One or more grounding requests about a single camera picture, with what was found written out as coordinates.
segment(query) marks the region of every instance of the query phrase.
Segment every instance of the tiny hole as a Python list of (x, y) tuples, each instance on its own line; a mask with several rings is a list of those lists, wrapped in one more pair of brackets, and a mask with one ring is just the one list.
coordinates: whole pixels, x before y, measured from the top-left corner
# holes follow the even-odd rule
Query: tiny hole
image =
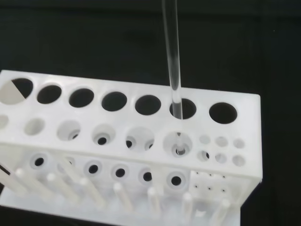
[(89, 167), (89, 173), (94, 174), (94, 173), (96, 173), (97, 171), (98, 171), (98, 166), (92, 165), (92, 166)]
[(217, 103), (210, 107), (209, 115), (217, 123), (229, 124), (237, 118), (237, 111), (230, 104)]
[(139, 98), (135, 104), (135, 109), (143, 115), (151, 115), (156, 113), (161, 107), (161, 101), (152, 95), (146, 95)]
[(98, 143), (99, 145), (104, 145), (105, 143), (107, 143), (107, 138), (101, 137), (101, 138), (99, 138), (99, 139), (97, 140), (97, 143)]
[(127, 147), (130, 148), (133, 145), (132, 141), (127, 140)]
[(43, 165), (43, 163), (44, 163), (44, 159), (43, 159), (43, 158), (38, 158), (38, 159), (34, 162), (34, 164), (35, 164), (36, 166), (41, 166), (41, 165)]
[(143, 175), (143, 179), (144, 179), (145, 181), (151, 181), (151, 180), (152, 180), (151, 173), (150, 173), (150, 172), (146, 172), (146, 173)]
[(115, 175), (118, 177), (118, 178), (121, 178), (121, 177), (123, 177), (124, 175), (125, 175), (125, 170), (124, 169), (118, 169), (118, 170), (116, 170), (116, 173), (115, 173)]
[(175, 176), (171, 179), (171, 183), (174, 185), (174, 186), (178, 186), (180, 185), (182, 182), (181, 178)]
[(69, 104), (72, 107), (84, 107), (90, 104), (93, 99), (93, 91), (89, 89), (78, 89), (71, 94)]

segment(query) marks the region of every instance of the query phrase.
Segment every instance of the black background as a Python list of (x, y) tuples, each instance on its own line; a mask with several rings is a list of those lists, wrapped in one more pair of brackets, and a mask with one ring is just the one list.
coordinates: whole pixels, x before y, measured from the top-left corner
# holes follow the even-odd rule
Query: black background
[[(261, 95), (242, 226), (301, 225), (301, 2), (179, 0), (182, 86)], [(158, 0), (0, 0), (0, 70), (168, 85)], [(0, 207), (6, 225), (94, 225)]]

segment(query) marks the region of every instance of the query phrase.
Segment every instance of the large hole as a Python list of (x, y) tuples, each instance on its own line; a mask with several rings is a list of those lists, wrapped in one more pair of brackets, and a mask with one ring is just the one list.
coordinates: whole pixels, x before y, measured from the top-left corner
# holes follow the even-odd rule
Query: large hole
[(58, 86), (51, 85), (43, 88), (37, 97), (37, 100), (41, 104), (50, 104), (55, 102), (62, 94), (62, 89)]
[(135, 109), (143, 115), (151, 115), (156, 113), (161, 107), (161, 101), (152, 95), (146, 95), (139, 98), (136, 102)]
[(89, 173), (95, 174), (98, 171), (98, 166), (92, 165), (89, 167)]
[(171, 179), (171, 183), (174, 185), (174, 186), (178, 186), (180, 185), (182, 182), (181, 178), (179, 178), (178, 176), (175, 176)]
[(36, 159), (36, 161), (34, 161), (34, 165), (35, 166), (41, 166), (44, 163), (44, 159), (43, 158), (38, 158)]
[(76, 121), (65, 121), (63, 122), (58, 131), (57, 136), (60, 140), (74, 140), (80, 132), (80, 125)]
[(72, 107), (84, 107), (90, 104), (93, 99), (93, 91), (89, 89), (78, 89), (71, 94), (69, 104)]
[(145, 180), (145, 181), (151, 181), (152, 180), (151, 173), (150, 172), (144, 173), (143, 180)]
[(116, 173), (115, 175), (118, 177), (118, 178), (121, 178), (125, 175), (126, 171), (124, 169), (118, 169), (116, 170)]
[[(174, 115), (173, 112), (173, 105), (171, 104), (169, 107), (169, 111), (171, 115)], [(183, 113), (183, 119), (189, 119), (191, 118), (197, 111), (196, 105), (188, 99), (182, 99), (182, 113)]]
[(102, 107), (109, 112), (114, 112), (123, 108), (126, 103), (126, 95), (120, 92), (113, 92), (103, 98)]
[(236, 109), (227, 103), (214, 104), (209, 110), (210, 117), (217, 123), (229, 124), (237, 118)]
[(5, 83), (0, 90), (0, 101), (15, 105), (24, 101), (31, 93), (33, 83), (29, 79), (14, 79)]
[(45, 127), (45, 123), (42, 119), (32, 119), (30, 120), (24, 129), (27, 135), (36, 135), (40, 133)]

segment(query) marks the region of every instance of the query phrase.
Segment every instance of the circular hole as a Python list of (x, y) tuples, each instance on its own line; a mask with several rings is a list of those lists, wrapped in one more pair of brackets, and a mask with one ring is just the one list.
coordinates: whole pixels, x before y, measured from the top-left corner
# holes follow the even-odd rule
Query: circular hole
[(161, 101), (152, 95), (146, 95), (139, 98), (135, 104), (135, 109), (143, 115), (151, 115), (156, 113), (161, 107)]
[(97, 145), (107, 145), (115, 138), (115, 130), (109, 125), (97, 126), (93, 133), (92, 139)]
[(224, 154), (217, 154), (215, 159), (219, 163), (225, 163), (227, 161), (227, 157)]
[(198, 152), (197, 157), (200, 161), (208, 161), (210, 158), (210, 155), (206, 151), (200, 151), (200, 152)]
[(8, 117), (6, 115), (0, 115), (0, 129), (3, 129), (8, 124)]
[(154, 133), (150, 129), (143, 127), (133, 128), (127, 134), (126, 144), (132, 151), (143, 152), (149, 150), (150, 146), (154, 144), (154, 138)]
[(92, 165), (89, 167), (89, 173), (95, 174), (98, 171), (98, 166)]
[(36, 135), (40, 133), (45, 127), (45, 123), (42, 119), (32, 119), (25, 126), (25, 133), (27, 135)]
[(151, 173), (150, 172), (144, 173), (143, 180), (145, 180), (145, 181), (151, 181), (152, 180)]
[(182, 182), (181, 178), (179, 178), (178, 176), (175, 176), (171, 179), (171, 183), (174, 185), (174, 186), (178, 186), (180, 185)]
[(245, 143), (242, 139), (235, 139), (234, 142), (233, 142), (233, 145), (236, 148), (244, 148), (245, 147)]
[(63, 141), (74, 140), (79, 133), (80, 125), (77, 121), (65, 121), (59, 126), (57, 137)]
[(43, 153), (38, 153), (35, 154), (33, 157), (31, 157), (30, 166), (35, 170), (40, 169), (45, 165), (46, 161), (47, 161), (47, 155)]
[(127, 140), (126, 143), (127, 143), (128, 148), (130, 148), (132, 146), (132, 141)]
[(236, 166), (243, 166), (246, 163), (245, 159), (240, 155), (234, 156), (232, 161), (233, 161), (234, 165), (236, 165)]
[(219, 147), (225, 147), (228, 145), (228, 141), (224, 137), (218, 137), (215, 142)]
[(115, 173), (115, 175), (118, 177), (118, 178), (121, 178), (121, 177), (123, 177), (124, 175), (125, 175), (125, 170), (124, 169), (118, 169), (118, 170), (116, 170), (116, 173)]
[(103, 98), (102, 107), (109, 112), (115, 112), (123, 108), (126, 103), (126, 95), (120, 92), (112, 92)]
[(210, 137), (207, 136), (207, 135), (202, 135), (202, 136), (199, 138), (199, 140), (200, 140), (200, 142), (201, 142), (202, 144), (205, 144), (205, 145), (209, 144), (210, 141), (211, 141)]
[(41, 166), (44, 163), (44, 159), (43, 158), (38, 158), (36, 161), (34, 161), (34, 165), (35, 166)]
[[(178, 150), (178, 139), (180, 139), (183, 142), (183, 148), (182, 150)], [(179, 133), (179, 132), (172, 132), (169, 133), (163, 141), (163, 148), (164, 150), (171, 154), (173, 157), (181, 158), (189, 154), (190, 150), (192, 149), (192, 141), (189, 138), (189, 136), (185, 133)]]
[(41, 104), (50, 104), (55, 102), (62, 94), (62, 89), (58, 86), (51, 85), (43, 88), (37, 97), (37, 100)]
[[(174, 116), (173, 105), (169, 107), (169, 111), (172, 116)], [(197, 111), (196, 105), (189, 99), (182, 98), (182, 113), (183, 119), (191, 118)]]
[(97, 140), (97, 143), (98, 143), (99, 145), (104, 145), (105, 143), (107, 143), (107, 138), (101, 137), (101, 138), (99, 138), (99, 139)]
[(217, 103), (210, 107), (210, 117), (217, 123), (229, 124), (237, 118), (235, 107), (227, 103)]
[(29, 79), (14, 79), (8, 81), (0, 90), (0, 101), (6, 105), (18, 104), (32, 93), (32, 89), (33, 83)]
[(69, 104), (72, 107), (84, 107), (90, 104), (93, 99), (93, 91), (89, 89), (78, 89), (71, 94)]

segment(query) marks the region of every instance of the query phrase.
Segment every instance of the white peg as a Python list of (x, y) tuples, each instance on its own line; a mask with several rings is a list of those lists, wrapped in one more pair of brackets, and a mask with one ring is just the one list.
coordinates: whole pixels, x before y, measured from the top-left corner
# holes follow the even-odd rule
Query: white peg
[(22, 180), (31, 190), (37, 192), (40, 197), (48, 201), (53, 198), (54, 194), (45, 185), (38, 181), (35, 177), (25, 172), (24, 169), (18, 168), (15, 172), (16, 176)]
[(22, 184), (2, 170), (0, 170), (0, 183), (2, 183), (5, 187), (8, 187), (19, 196), (25, 196), (28, 194), (27, 189)]
[(182, 200), (182, 214), (186, 223), (191, 221), (192, 210), (193, 210), (193, 198), (189, 192), (186, 192), (183, 195), (183, 200)]
[(224, 221), (231, 203), (228, 199), (223, 199), (210, 220), (210, 226), (220, 226)]
[(89, 194), (98, 207), (102, 208), (106, 205), (105, 199), (88, 178), (82, 178), (79, 183), (84, 187), (85, 191)]
[(155, 216), (159, 216), (161, 214), (161, 207), (159, 195), (156, 192), (156, 189), (154, 187), (150, 187), (147, 191), (147, 195), (152, 213)]
[(63, 196), (72, 203), (78, 203), (80, 198), (73, 189), (58, 175), (49, 173), (47, 181), (51, 183)]
[(65, 173), (76, 183), (79, 183), (82, 179), (82, 176), (76, 171), (76, 168), (73, 167), (70, 162), (59, 154), (52, 154), (54, 159), (61, 165)]
[(114, 184), (114, 192), (116, 196), (119, 198), (119, 200), (121, 201), (125, 210), (131, 212), (133, 210), (132, 202), (127, 194), (127, 191), (125, 190), (125, 188), (121, 183), (117, 182)]

